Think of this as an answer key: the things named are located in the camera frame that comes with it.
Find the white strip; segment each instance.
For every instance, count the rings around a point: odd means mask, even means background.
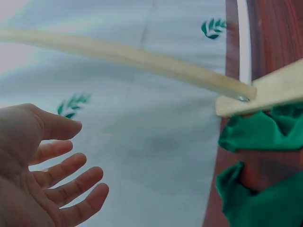
[[[251,83],[251,43],[250,21],[246,0],[237,0],[240,38],[240,78],[243,83]]]

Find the green fabric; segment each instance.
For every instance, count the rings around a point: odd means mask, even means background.
[[[231,227],[301,227],[303,222],[303,172],[259,193],[239,183],[243,163],[216,178],[223,213]]]
[[[274,107],[269,115],[233,116],[220,135],[219,146],[230,152],[303,147],[303,103]]]

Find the finger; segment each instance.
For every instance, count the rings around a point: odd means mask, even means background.
[[[77,153],[44,171],[34,171],[33,175],[42,189],[51,188],[64,178],[75,173],[85,163],[86,156],[82,153]]]
[[[75,180],[55,189],[46,189],[46,196],[58,207],[65,206],[94,186],[103,177],[100,167],[93,167]]]
[[[67,227],[74,227],[89,219],[101,208],[108,195],[108,186],[97,185],[86,199],[72,207],[61,209],[62,217]]]
[[[58,140],[52,143],[40,144],[36,156],[29,165],[37,165],[51,158],[66,154],[72,150],[72,142],[69,140]]]
[[[67,117],[51,114],[32,104],[22,104],[19,107],[29,110],[40,126],[41,140],[69,140],[77,135],[82,124]]]

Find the fingernail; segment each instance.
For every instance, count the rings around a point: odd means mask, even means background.
[[[81,121],[75,121],[78,125],[82,125]]]

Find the leaf pattern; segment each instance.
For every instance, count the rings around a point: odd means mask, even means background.
[[[75,115],[75,113],[69,113],[69,114],[67,114],[67,115],[65,115],[65,117],[67,117],[67,118],[72,118],[73,116]]]
[[[225,28],[226,21],[223,21],[222,19],[215,20],[212,18],[201,25],[202,32],[209,39],[218,38]]]
[[[81,94],[80,96],[77,96],[76,94],[74,94],[67,103],[65,101],[63,101],[58,106],[57,113],[61,116],[71,119],[76,115],[77,110],[82,109],[80,104],[88,103],[90,97],[91,97],[91,94],[88,94],[88,95]]]

